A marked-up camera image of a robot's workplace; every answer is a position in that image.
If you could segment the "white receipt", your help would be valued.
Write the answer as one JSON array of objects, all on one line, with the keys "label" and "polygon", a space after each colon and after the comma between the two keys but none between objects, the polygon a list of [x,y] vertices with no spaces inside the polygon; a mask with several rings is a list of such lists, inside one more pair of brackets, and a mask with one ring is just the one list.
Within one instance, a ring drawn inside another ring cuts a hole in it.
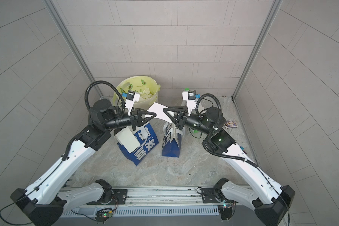
[{"label": "white receipt", "polygon": [[148,112],[156,113],[156,119],[164,120],[169,123],[172,122],[172,120],[164,113],[163,109],[168,108],[165,105],[161,105],[159,103],[154,102],[152,106],[148,109]]},{"label": "white receipt", "polygon": [[132,153],[140,146],[139,141],[128,127],[119,131],[115,137],[128,153]]}]

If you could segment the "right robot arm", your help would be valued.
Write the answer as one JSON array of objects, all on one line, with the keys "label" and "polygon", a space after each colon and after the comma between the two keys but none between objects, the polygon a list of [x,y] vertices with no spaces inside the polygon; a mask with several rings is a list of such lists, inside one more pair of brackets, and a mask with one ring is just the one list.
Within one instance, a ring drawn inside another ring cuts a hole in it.
[{"label": "right robot arm", "polygon": [[210,107],[202,115],[189,113],[185,106],[165,107],[163,113],[178,129],[187,126],[206,134],[202,142],[204,149],[226,161],[250,186],[247,189],[221,179],[214,187],[218,199],[233,200],[248,207],[266,226],[281,223],[292,205],[295,191],[289,185],[276,182],[245,154],[223,129],[226,120],[220,108]]}]

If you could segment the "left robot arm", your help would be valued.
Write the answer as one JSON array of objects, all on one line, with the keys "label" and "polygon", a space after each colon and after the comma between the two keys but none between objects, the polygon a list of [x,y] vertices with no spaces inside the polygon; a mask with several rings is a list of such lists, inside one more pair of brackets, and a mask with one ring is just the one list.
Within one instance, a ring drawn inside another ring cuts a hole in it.
[{"label": "left robot arm", "polygon": [[80,133],[69,141],[65,153],[38,180],[26,189],[16,189],[10,198],[36,226],[51,226],[67,210],[89,202],[110,202],[112,186],[103,179],[89,186],[60,192],[76,170],[111,137],[114,129],[145,125],[156,113],[137,109],[116,115],[110,100],[97,101],[88,108],[90,119]]}]

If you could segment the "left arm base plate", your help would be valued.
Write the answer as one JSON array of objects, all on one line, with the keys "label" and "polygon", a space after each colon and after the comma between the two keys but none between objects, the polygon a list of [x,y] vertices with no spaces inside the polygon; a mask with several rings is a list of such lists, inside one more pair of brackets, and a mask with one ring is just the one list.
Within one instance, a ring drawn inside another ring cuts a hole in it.
[{"label": "left arm base plate", "polygon": [[99,200],[89,202],[87,205],[122,205],[126,202],[127,193],[127,189],[107,189]]}]

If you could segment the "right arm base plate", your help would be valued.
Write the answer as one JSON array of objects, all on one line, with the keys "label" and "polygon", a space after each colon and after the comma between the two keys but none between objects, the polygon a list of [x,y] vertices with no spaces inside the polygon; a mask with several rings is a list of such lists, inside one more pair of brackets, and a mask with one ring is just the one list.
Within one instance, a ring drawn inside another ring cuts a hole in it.
[{"label": "right arm base plate", "polygon": [[203,203],[226,203],[227,199],[212,187],[198,187],[197,193],[201,195]]}]

